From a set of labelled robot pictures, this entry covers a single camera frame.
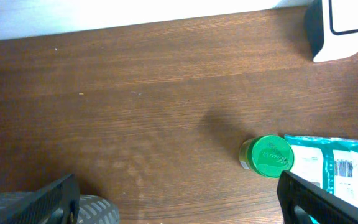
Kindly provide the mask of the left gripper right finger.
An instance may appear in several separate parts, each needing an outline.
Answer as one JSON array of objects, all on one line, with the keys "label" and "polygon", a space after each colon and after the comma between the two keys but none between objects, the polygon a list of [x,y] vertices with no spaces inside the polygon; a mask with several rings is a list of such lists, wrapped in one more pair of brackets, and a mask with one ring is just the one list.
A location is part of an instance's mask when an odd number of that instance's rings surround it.
[{"label": "left gripper right finger", "polygon": [[358,208],[290,171],[278,180],[277,196],[285,223],[358,224]]}]

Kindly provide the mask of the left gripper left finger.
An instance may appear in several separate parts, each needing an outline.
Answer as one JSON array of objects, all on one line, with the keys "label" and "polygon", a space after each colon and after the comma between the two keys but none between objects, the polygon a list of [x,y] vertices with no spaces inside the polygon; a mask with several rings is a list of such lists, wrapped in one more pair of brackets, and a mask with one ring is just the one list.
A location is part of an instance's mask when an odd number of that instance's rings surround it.
[{"label": "left gripper left finger", "polygon": [[76,223],[80,188],[73,174],[34,192],[0,193],[0,224]]}]

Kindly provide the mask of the green white wipes pack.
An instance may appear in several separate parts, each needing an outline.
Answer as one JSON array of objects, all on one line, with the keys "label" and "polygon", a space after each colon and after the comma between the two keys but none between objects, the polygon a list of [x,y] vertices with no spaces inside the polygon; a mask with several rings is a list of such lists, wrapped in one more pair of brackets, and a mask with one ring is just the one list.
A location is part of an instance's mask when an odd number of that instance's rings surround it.
[{"label": "green white wipes pack", "polygon": [[358,208],[358,140],[285,136],[295,155],[289,170]]}]

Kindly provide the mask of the green lid jar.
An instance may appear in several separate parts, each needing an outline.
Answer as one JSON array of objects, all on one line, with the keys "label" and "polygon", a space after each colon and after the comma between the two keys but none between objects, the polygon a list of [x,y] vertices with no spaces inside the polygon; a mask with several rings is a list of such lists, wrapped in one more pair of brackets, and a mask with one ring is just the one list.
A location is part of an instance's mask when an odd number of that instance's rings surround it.
[{"label": "green lid jar", "polygon": [[244,169],[267,178],[279,178],[294,165],[293,149],[284,138],[265,135],[244,141],[238,153]]}]

